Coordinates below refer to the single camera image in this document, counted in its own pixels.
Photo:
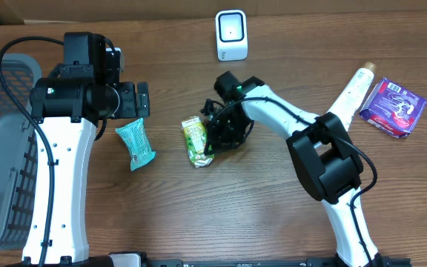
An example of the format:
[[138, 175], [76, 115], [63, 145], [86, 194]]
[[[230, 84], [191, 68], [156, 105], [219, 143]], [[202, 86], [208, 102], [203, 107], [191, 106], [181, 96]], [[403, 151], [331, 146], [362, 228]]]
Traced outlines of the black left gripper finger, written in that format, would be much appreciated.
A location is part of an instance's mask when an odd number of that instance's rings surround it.
[[150, 103], [140, 99], [137, 102], [136, 114], [139, 118], [145, 118], [150, 116]]
[[149, 91], [147, 82], [137, 83], [137, 96], [138, 100], [149, 100]]

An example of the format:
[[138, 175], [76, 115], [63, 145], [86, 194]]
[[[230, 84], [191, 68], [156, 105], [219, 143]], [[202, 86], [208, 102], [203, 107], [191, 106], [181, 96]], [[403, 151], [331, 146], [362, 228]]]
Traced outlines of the green juice pouch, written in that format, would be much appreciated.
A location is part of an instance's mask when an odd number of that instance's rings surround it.
[[192, 116], [181, 122], [182, 131], [185, 138], [188, 158], [195, 168], [209, 166], [214, 155], [205, 155], [205, 145], [207, 141], [207, 131], [202, 120], [198, 116]]

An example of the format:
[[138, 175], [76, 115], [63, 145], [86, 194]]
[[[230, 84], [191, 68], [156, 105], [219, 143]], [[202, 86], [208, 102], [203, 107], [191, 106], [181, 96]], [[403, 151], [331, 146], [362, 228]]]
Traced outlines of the teal snack packet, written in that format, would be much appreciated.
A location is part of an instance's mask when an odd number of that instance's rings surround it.
[[130, 154], [130, 170], [135, 171], [151, 162], [156, 152], [152, 149], [145, 131], [144, 119], [139, 118], [115, 132], [122, 138]]

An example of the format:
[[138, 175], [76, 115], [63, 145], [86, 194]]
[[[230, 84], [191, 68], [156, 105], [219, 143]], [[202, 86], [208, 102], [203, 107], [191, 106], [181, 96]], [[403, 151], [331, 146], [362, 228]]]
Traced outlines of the white tube gold cap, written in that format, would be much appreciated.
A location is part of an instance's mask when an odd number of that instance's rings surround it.
[[374, 80], [376, 68], [377, 66], [372, 62], [364, 63], [328, 109], [328, 112], [332, 112], [340, 119], [346, 131], [349, 130], [354, 120], [354, 115], [363, 103], [365, 95]]

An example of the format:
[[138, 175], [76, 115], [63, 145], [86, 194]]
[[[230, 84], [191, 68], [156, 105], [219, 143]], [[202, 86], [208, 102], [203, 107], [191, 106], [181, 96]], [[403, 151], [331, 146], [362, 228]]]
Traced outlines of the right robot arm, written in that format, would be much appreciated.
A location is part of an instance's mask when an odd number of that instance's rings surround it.
[[363, 165], [371, 160], [351, 141], [349, 119], [328, 111], [322, 116], [303, 111], [277, 96], [261, 79], [244, 82], [227, 71], [214, 90], [220, 102], [207, 100], [205, 154], [219, 154], [242, 145], [260, 122], [283, 138], [297, 178], [305, 191], [323, 204], [337, 241], [342, 266], [377, 266], [380, 256], [370, 238], [361, 196]]

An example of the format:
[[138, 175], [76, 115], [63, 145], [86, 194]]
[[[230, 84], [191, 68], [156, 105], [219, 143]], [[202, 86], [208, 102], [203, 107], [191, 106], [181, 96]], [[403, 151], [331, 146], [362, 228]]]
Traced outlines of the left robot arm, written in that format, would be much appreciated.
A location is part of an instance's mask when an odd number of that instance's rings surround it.
[[64, 60], [30, 90], [22, 113], [36, 131], [37, 172], [23, 266], [146, 266], [145, 253], [92, 257], [85, 228], [88, 163], [108, 119], [150, 114], [148, 86], [121, 82], [122, 52], [109, 38], [66, 33]]

